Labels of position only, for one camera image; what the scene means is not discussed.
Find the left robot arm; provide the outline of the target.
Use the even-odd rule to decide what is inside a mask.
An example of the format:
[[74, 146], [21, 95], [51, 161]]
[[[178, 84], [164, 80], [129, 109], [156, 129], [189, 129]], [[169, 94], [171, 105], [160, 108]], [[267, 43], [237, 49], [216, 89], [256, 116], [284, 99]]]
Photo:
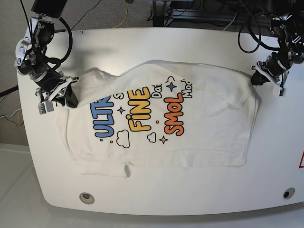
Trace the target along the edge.
[[[250, 11], [243, 1], [240, 2], [249, 14], [245, 26], [249, 34], [263, 47], [272, 52], [266, 61], [259, 61], [251, 66], [254, 74], [251, 84], [261, 86], [273, 83], [284, 92], [289, 69], [294, 64], [304, 62], [304, 2], [302, 0], [256, 0], [256, 8]], [[266, 45], [261, 34], [254, 34], [251, 23], [258, 23], [258, 17], [266, 17], [270, 21], [270, 32], [277, 38], [278, 47]]]

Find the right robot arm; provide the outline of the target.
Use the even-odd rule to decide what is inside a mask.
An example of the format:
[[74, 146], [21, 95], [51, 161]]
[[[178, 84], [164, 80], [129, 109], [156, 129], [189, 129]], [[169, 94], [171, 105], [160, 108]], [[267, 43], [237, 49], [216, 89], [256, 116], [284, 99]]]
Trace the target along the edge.
[[[61, 14], [66, 5], [65, 0], [36, 0], [32, 12], [36, 16], [26, 19], [27, 30], [20, 43], [15, 68], [21, 75], [28, 75], [38, 85], [35, 94], [39, 98], [39, 110], [46, 113], [53, 108], [53, 103], [76, 108], [78, 99], [72, 90], [72, 83], [78, 77], [66, 77], [57, 69], [69, 57], [73, 47], [71, 28]], [[68, 33], [68, 49], [61, 58], [47, 57], [47, 45], [55, 34], [54, 19], [58, 19]]]

